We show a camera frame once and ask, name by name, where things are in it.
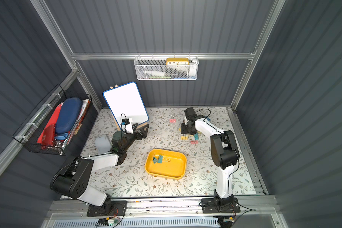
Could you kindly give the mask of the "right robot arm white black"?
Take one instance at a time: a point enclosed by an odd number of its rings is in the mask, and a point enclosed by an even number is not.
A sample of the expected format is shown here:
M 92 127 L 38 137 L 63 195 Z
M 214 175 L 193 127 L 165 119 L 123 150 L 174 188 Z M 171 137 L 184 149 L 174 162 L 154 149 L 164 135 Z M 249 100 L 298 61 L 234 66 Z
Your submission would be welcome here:
M 214 206 L 221 210 L 232 205 L 234 200 L 232 176 L 239 168 L 240 153 L 235 135 L 231 130 L 222 130 L 198 115 L 194 108 L 184 110 L 185 122 L 180 131 L 184 135 L 204 134 L 211 144 L 211 158 L 217 166 L 217 186 L 214 195 Z

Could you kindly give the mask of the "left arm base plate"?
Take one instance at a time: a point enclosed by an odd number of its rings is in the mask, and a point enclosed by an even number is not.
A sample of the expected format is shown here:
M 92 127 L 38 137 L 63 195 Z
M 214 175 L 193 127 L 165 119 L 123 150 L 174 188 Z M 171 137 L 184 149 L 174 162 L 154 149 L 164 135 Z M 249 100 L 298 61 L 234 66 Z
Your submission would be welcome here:
M 89 205 L 87 217 L 114 217 L 124 216 L 127 207 L 126 200 L 105 202 L 103 206 Z

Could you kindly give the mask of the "yellow plastic storage box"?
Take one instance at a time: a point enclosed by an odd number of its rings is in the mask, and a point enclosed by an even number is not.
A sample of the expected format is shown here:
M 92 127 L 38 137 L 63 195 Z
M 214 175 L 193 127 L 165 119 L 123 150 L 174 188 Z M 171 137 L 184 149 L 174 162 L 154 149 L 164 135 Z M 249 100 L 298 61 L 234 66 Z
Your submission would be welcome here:
M 171 161 L 154 164 L 153 157 L 158 158 L 160 155 Z M 184 154 L 163 149 L 151 150 L 145 162 L 145 170 L 148 174 L 174 180 L 184 177 L 186 167 L 187 158 Z

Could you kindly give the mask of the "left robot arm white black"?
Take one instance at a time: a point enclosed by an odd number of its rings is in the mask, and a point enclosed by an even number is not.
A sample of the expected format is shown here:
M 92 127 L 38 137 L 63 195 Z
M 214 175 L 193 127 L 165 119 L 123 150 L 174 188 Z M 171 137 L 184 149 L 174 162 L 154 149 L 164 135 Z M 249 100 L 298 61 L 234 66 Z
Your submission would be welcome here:
M 107 153 L 88 157 L 67 159 L 54 175 L 50 188 L 61 195 L 88 203 L 95 207 L 111 205 L 111 196 L 97 190 L 89 184 L 91 173 L 97 170 L 121 165 L 127 157 L 127 151 L 137 141 L 148 135 L 149 125 L 132 125 L 131 133 L 117 131 L 113 134 L 112 145 Z

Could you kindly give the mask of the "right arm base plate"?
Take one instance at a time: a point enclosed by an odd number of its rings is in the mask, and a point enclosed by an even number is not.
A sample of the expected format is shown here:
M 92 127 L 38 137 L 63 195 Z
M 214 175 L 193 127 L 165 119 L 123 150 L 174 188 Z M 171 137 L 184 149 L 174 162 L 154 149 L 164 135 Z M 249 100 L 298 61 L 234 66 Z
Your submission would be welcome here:
M 237 198 L 233 198 L 233 201 L 229 199 L 227 201 L 218 201 L 215 198 L 201 199 L 199 206 L 202 208 L 204 214 L 214 213 L 227 213 L 237 214 L 241 212 Z

